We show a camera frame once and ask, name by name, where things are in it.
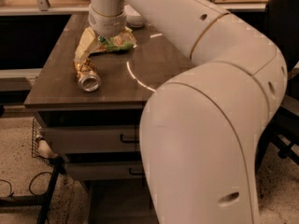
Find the black chair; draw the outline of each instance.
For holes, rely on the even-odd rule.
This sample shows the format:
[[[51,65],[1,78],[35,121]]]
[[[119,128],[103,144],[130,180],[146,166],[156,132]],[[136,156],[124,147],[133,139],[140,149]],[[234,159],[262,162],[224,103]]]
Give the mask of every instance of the black chair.
[[[288,72],[299,61],[299,0],[269,0],[265,8],[265,35],[281,50]],[[299,164],[298,155],[292,151],[299,145],[299,75],[288,81],[287,92],[281,107],[263,132],[258,144],[256,171],[269,143],[278,147],[278,155],[289,157]]]

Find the floor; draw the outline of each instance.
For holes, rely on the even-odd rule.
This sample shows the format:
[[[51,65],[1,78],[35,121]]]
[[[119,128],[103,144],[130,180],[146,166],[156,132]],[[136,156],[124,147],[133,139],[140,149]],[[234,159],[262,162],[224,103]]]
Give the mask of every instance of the floor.
[[[45,162],[32,158],[32,124],[33,117],[22,106],[6,107],[0,118],[0,179],[11,183],[14,196],[31,195],[29,184],[34,176],[51,172]],[[48,174],[40,175],[30,190],[43,193],[49,177]],[[257,175],[257,184],[262,224],[298,223],[299,167],[295,163],[280,159],[276,148],[270,146]],[[9,185],[0,182],[0,196],[8,194]],[[59,175],[50,205],[49,223],[84,223],[87,202],[88,195],[78,181],[68,175]],[[38,211],[39,207],[1,208],[0,223],[36,223]]]

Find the chair backrest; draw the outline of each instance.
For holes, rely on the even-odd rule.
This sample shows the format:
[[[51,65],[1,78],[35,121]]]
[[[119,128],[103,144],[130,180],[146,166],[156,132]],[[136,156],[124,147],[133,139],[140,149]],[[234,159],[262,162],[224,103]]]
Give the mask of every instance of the chair backrest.
[[[299,61],[299,0],[269,0],[265,30],[280,48],[291,71]]]

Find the white robotic arm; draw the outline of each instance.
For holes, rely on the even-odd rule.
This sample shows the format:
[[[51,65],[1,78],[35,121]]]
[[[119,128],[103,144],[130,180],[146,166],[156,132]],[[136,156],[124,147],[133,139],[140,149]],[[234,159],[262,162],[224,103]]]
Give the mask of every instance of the white robotic arm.
[[[287,81],[278,48],[206,0],[124,1],[198,65],[153,93],[141,119],[160,223],[258,224],[255,152]],[[92,0],[89,21],[99,35],[117,35],[123,0]]]

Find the black cable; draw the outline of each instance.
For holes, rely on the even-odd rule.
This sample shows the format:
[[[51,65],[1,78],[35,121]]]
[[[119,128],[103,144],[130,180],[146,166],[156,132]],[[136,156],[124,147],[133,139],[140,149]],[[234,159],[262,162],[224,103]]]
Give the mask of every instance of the black cable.
[[[9,184],[9,195],[8,195],[8,197],[11,197],[13,195],[11,183],[9,183],[8,181],[6,181],[4,179],[0,179],[0,182],[4,182],[4,183],[8,183]]]
[[[43,194],[36,194],[36,193],[33,193],[32,190],[31,190],[31,186],[33,185],[34,181],[35,181],[40,175],[52,175],[52,173],[51,173],[51,172],[41,172],[41,173],[39,173],[38,175],[35,175],[34,178],[31,179],[30,184],[29,184],[29,191],[30,191],[30,193],[33,194],[34,196],[37,196],[37,195],[43,195],[43,194],[47,193],[47,191],[45,191]]]

